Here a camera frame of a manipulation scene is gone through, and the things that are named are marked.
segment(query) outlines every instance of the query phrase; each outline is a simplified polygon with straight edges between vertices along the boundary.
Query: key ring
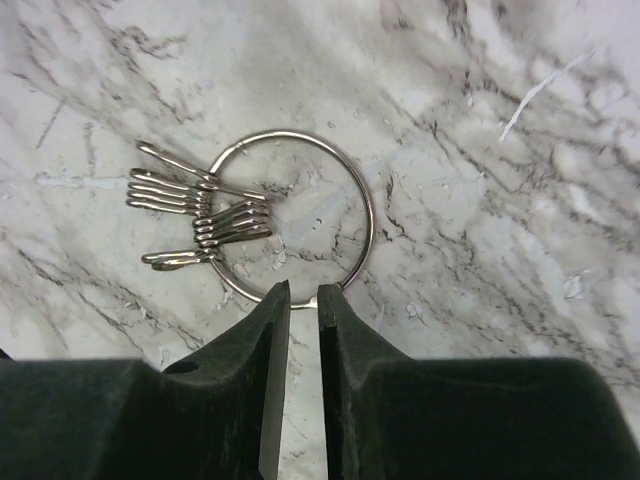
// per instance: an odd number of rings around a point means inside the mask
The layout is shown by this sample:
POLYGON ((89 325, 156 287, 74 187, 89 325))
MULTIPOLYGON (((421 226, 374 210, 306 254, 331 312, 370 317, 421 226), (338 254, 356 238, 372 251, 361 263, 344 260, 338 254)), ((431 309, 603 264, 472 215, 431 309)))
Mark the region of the key ring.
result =
MULTIPOLYGON (((369 256, 373 248, 373 237, 375 234, 373 197, 371 195, 369 187, 367 186, 367 182, 364 176, 360 172, 360 169, 358 168, 356 163, 351 159, 351 157, 349 157, 349 155, 347 155, 333 143, 325 140, 318 135, 301 130, 278 128, 252 133, 236 141, 233 145, 227 147, 222 153, 218 155, 218 157, 211 164, 209 173, 215 176, 219 176, 220 171, 222 170, 222 167, 225 165, 225 163, 228 163, 239 152, 246 149, 250 145, 255 145, 257 143, 273 139, 297 140, 308 143, 319 148, 320 150, 323 150, 325 153, 331 155, 340 163, 340 165, 344 167, 344 169, 347 171, 351 179, 358 187, 358 192, 360 194, 362 202, 364 203, 364 210, 366 214, 365 239, 362 246, 362 251, 360 252, 360 256, 358 257, 355 265, 347 273, 347 275, 337 283, 342 289, 345 289, 351 282, 353 282, 355 277, 364 268, 367 257, 369 256)), ((211 266, 213 267, 215 272, 220 275, 224 282, 233 290, 238 292, 243 297, 248 298, 249 300, 252 300, 254 302, 262 301, 265 294, 258 292, 256 289, 248 285, 244 280, 238 278, 222 258, 212 256, 209 257, 209 262, 211 263, 211 266)), ((291 304, 292 310, 298 310, 302 308, 318 308, 317 297, 314 295, 308 300, 291 304)))

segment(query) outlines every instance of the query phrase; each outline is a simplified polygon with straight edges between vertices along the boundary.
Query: countertop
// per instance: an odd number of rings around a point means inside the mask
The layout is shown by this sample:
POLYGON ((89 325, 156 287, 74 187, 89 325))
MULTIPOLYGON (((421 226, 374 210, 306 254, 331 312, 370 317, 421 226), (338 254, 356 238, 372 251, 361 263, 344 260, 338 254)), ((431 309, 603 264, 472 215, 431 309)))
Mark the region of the countertop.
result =
MULTIPOLYGON (((377 236, 347 289, 416 358, 590 363, 640 434, 640 4, 366 0, 0 4, 0 348, 161 368, 253 304, 207 266, 155 272, 190 219, 124 205, 143 139, 207 168, 235 139, 309 130, 353 156, 377 236), (525 101, 524 108, 519 108, 525 101)), ((277 192, 277 234, 227 249, 294 296, 355 261, 363 207, 308 146, 223 178, 277 192)), ((283 478, 322 478, 315 312, 295 312, 283 478)))

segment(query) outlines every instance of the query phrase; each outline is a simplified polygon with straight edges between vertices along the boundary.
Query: split ring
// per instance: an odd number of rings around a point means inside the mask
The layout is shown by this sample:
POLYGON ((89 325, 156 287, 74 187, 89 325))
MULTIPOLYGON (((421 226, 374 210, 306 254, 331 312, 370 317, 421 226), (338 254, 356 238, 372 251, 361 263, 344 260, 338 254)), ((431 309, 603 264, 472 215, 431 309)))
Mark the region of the split ring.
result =
MULTIPOLYGON (((255 145, 257 143, 262 143, 266 140, 274 140, 274 139, 289 139, 289 140, 297 140, 304 143, 308 143, 313 145, 320 150, 331 155, 335 160, 337 160, 340 165, 344 167, 347 171, 351 179, 355 182, 358 192, 360 194, 360 198, 364 203, 364 210, 366 215, 366 227, 365 227, 365 238, 364 243, 362 245, 362 250, 358 259, 353 266, 353 268, 347 273, 347 275, 340 280, 337 284, 342 288, 346 288, 355 277, 362 271, 364 268, 364 264, 367 260, 367 257, 371 253, 371 249, 373 248, 373 238, 375 234, 375 214, 373 210, 373 197, 371 195, 371 191, 367 186, 367 182, 360 172, 360 169, 356 165, 349 155, 347 155, 344 151, 338 148, 333 143, 325 140, 324 138, 304 132, 301 130, 292 130, 292 129, 272 129, 272 130, 264 130, 262 132, 252 133, 247 135, 246 137, 241 138, 233 145, 227 147, 218 157, 213 161, 211 167, 209 168, 209 173, 213 175, 219 175, 220 170, 222 169, 225 163, 228 163, 235 155, 237 155, 242 150, 246 149, 250 145, 255 145)), ((211 262, 211 266, 216 271, 218 275, 225 281, 225 283, 231 287, 233 290, 238 292, 245 298, 252 300, 254 302, 260 302, 264 298, 264 293, 258 292, 256 289, 248 285, 244 280, 238 278, 233 271, 229 268, 229 266, 224 262, 223 259, 218 258, 217 256, 211 256, 209 258, 211 262)), ((291 309, 297 310, 301 308, 318 308, 317 297, 314 295, 308 300, 304 300, 302 302, 296 302, 291 305, 291 309)))

